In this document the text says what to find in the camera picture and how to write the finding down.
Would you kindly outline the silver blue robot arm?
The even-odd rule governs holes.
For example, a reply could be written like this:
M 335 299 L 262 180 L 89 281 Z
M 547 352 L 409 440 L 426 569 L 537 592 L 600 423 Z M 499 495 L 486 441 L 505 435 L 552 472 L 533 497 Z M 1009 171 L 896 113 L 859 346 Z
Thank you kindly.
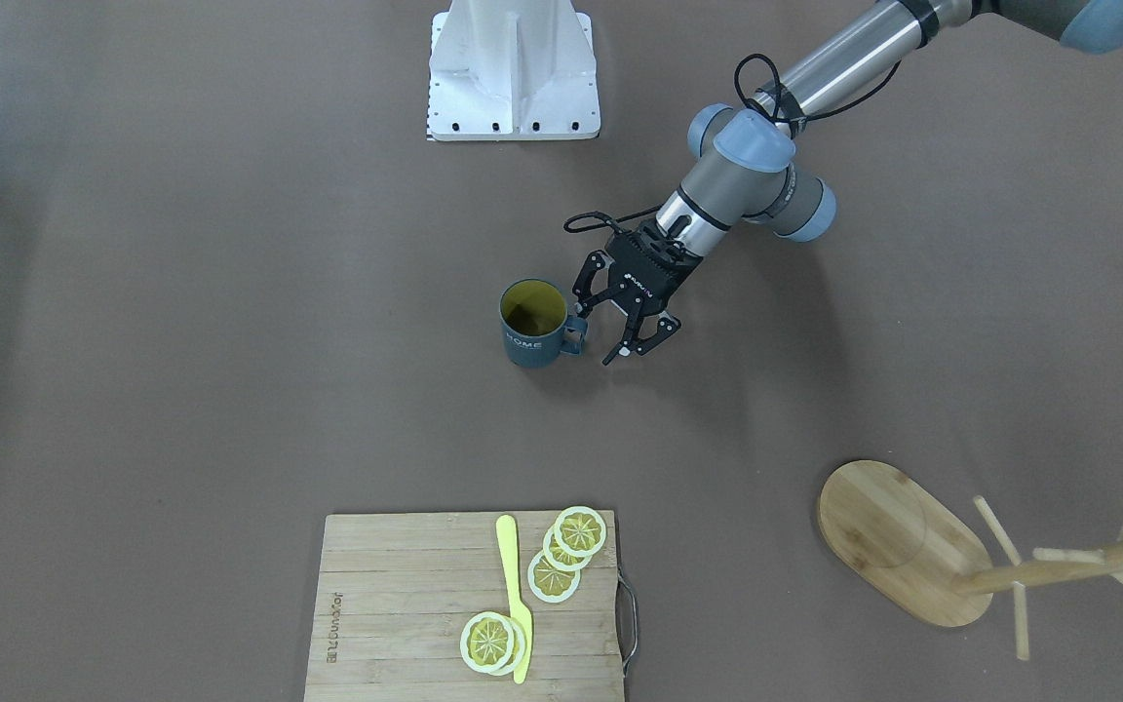
M 1123 46 L 1123 1 L 877 1 L 788 71 L 734 104 L 710 104 L 690 124 L 694 168 L 661 206 L 614 218 L 593 213 L 610 237 L 588 253 L 573 284 L 564 348 L 579 352 L 588 314 L 602 303 L 626 317 L 609 359 L 643 356 L 681 329 L 670 297 L 736 222 L 807 243 L 836 218 L 833 189 L 794 164 L 796 138 L 811 124 L 871 98 L 910 53 L 946 27 L 999 15 L 1072 51 L 1101 55 Z

